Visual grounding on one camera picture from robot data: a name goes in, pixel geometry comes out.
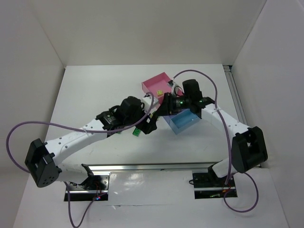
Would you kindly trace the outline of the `green yellow blue lego stack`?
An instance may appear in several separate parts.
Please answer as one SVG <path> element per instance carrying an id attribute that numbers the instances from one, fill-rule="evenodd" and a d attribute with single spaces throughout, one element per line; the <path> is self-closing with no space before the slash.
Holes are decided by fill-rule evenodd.
<path id="1" fill-rule="evenodd" d="M 138 128 L 135 128 L 132 135 L 135 136 L 135 137 L 138 137 L 140 135 L 140 133 L 141 133 L 141 130 L 138 129 Z"/>

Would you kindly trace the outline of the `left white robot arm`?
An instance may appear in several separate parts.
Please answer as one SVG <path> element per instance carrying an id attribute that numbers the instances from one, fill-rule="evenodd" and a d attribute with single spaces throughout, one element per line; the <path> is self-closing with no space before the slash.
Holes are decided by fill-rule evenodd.
<path id="1" fill-rule="evenodd" d="M 101 112 L 95 119 L 62 137 L 42 142 L 31 142 L 25 165 L 35 184 L 46 187 L 59 178 L 59 165 L 69 156 L 97 141 L 104 140 L 128 126 L 139 127 L 148 119 L 151 110 L 159 103 L 152 95 L 142 99 L 129 96 L 120 105 Z"/>

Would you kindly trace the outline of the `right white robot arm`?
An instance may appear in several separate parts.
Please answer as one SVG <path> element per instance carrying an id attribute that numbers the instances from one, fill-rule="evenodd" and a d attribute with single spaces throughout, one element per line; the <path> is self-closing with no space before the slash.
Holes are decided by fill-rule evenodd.
<path id="1" fill-rule="evenodd" d="M 210 166 L 210 176 L 230 178 L 232 174 L 245 173 L 268 159 L 264 135 L 259 127 L 249 127 L 221 111 L 213 99 L 202 95 L 195 79 L 184 81 L 182 86 L 181 96 L 164 94 L 153 119 L 178 114 L 188 109 L 224 133 L 228 141 L 228 158 Z"/>

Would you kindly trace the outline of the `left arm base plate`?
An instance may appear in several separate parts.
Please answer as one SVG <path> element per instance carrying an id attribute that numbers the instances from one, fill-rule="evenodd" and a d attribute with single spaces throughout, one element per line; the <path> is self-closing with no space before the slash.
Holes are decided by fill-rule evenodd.
<path id="1" fill-rule="evenodd" d="M 64 201 L 68 201 L 68 192 L 70 192 L 70 201 L 108 201 L 110 173 L 101 172 L 87 177 L 81 184 L 68 182 Z"/>

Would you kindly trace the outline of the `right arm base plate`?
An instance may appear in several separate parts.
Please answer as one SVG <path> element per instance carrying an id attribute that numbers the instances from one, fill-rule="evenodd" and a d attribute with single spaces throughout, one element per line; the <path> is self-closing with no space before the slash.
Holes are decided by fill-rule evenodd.
<path id="1" fill-rule="evenodd" d="M 193 173 L 189 184 L 194 187 L 194 198 L 197 199 L 219 199 L 226 194 L 227 198 L 237 198 L 235 181 L 230 178 L 228 184 L 225 184 L 226 178 L 214 179 L 203 172 Z"/>

